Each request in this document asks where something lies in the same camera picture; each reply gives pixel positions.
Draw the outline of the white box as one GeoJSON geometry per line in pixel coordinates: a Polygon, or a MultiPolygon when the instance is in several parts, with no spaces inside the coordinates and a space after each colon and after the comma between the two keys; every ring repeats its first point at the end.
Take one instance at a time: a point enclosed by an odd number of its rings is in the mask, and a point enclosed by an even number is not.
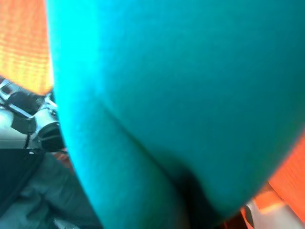
{"type": "Polygon", "coordinates": [[[242,215],[252,229],[286,229],[293,222],[289,209],[273,190],[264,190],[251,199],[242,215]]]}

